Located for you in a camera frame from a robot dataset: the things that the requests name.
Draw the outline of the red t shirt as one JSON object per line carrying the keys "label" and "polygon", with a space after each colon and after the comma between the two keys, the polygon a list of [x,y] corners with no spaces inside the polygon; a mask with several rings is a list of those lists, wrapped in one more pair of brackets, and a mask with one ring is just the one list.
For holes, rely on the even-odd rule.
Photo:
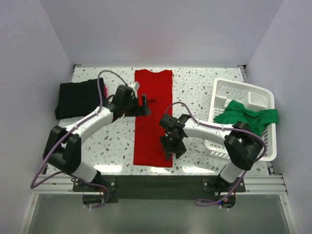
{"label": "red t shirt", "polygon": [[138,94],[147,96],[151,114],[136,118],[133,163],[140,166],[171,168],[173,161],[166,158],[160,142],[160,137],[165,135],[165,131],[160,127],[159,121],[173,101],[173,72],[136,70],[135,81],[140,84]]}

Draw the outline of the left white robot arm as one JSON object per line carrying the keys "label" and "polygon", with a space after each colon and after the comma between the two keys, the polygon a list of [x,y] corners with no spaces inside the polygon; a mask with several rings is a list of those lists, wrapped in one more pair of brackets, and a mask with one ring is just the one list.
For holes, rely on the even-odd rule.
{"label": "left white robot arm", "polygon": [[138,90],[137,81],[120,85],[111,102],[104,103],[67,127],[53,127],[44,150],[44,163],[84,181],[83,184],[89,191],[98,190],[103,184],[101,173],[82,160],[82,144],[98,130],[121,117],[150,115],[146,95],[141,96],[142,104],[139,104]]}

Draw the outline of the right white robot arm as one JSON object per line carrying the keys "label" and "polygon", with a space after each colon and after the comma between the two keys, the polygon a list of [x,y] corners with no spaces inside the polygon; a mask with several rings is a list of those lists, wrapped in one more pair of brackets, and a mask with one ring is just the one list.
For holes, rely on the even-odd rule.
{"label": "right white robot arm", "polygon": [[180,158],[187,151],[183,140],[188,137],[208,140],[225,147],[230,162],[221,170],[217,179],[218,188],[224,192],[229,191],[240,174],[249,171],[258,156],[266,150],[262,138],[241,121],[233,126],[223,126],[193,119],[191,115],[183,114],[176,118],[165,114],[159,125],[165,130],[160,142],[167,160],[173,155]]}

